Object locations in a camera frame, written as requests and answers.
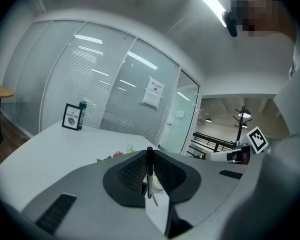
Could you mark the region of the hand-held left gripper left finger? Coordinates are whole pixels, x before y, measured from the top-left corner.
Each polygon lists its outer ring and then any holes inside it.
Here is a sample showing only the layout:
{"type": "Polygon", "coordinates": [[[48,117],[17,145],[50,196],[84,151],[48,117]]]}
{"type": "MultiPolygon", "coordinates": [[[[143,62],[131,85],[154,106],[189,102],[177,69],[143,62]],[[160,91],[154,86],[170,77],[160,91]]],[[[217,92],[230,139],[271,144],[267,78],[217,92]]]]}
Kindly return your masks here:
{"type": "Polygon", "coordinates": [[[56,230],[56,237],[163,237],[145,208],[122,206],[103,187],[108,169],[141,154],[128,153],[69,172],[35,196],[22,215],[35,223],[61,194],[69,194],[76,200],[56,230]]]}

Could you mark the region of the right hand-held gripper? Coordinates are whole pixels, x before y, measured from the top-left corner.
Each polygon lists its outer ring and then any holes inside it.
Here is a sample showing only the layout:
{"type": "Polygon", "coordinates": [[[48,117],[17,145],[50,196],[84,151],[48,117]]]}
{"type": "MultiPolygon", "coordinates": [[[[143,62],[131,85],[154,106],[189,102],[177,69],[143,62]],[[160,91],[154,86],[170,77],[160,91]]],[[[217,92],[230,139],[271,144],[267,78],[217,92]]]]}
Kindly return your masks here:
{"type": "Polygon", "coordinates": [[[252,156],[260,154],[269,147],[264,134],[256,126],[235,143],[233,152],[213,152],[205,155],[205,160],[214,162],[234,162],[247,165],[252,156]]]}

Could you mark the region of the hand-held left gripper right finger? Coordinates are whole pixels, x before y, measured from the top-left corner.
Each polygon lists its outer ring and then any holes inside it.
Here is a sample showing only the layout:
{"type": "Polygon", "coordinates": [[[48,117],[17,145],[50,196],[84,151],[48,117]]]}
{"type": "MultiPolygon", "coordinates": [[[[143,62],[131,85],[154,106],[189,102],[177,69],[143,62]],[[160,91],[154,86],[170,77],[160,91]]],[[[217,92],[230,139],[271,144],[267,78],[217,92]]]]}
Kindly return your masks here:
{"type": "Polygon", "coordinates": [[[196,227],[230,196],[247,167],[154,151],[154,173],[168,197],[164,236],[196,227]]]}

